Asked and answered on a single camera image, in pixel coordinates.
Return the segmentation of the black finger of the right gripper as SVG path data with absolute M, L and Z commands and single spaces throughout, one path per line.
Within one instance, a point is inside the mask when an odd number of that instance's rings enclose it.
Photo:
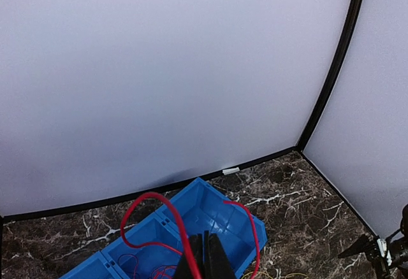
M 346 257 L 365 253 L 367 250 L 369 250 L 370 245 L 370 238 L 367 235 L 362 234 L 350 247 L 339 253 L 338 258 L 344 259 Z

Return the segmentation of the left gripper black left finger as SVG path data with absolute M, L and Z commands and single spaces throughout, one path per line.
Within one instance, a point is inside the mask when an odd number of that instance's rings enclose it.
M 203 235 L 189 237 L 191 253 L 184 252 L 173 274 L 174 279 L 204 278 L 203 270 Z

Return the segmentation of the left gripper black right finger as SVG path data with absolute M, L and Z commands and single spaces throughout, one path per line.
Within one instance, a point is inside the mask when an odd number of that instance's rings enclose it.
M 215 233 L 204 232 L 203 255 L 205 279 L 236 279 L 221 241 Z

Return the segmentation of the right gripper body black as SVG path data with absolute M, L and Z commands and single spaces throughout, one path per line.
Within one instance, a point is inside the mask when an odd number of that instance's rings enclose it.
M 371 263 L 376 278 L 390 278 L 390 266 L 387 266 L 385 260 L 380 256 L 376 240 L 371 241 L 370 248 L 366 252 L 366 258 Z

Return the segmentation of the blue three-compartment plastic bin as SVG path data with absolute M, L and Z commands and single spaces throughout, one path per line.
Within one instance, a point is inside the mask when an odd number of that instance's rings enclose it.
M 189 237 L 218 235 L 236 278 L 260 262 L 264 223 L 211 184 L 195 179 L 170 200 L 149 192 L 126 211 L 120 238 L 67 272 L 64 278 L 173 278 Z

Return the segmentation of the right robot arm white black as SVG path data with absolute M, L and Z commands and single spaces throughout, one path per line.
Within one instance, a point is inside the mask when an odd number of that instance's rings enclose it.
M 402 210 L 400 228 L 383 239 L 379 236 L 370 239 L 362 234 L 349 248 L 338 254 L 339 259 L 364 253 L 371 263 L 376 278 L 391 278 L 393 268 L 400 270 L 407 278 L 407 205 Z

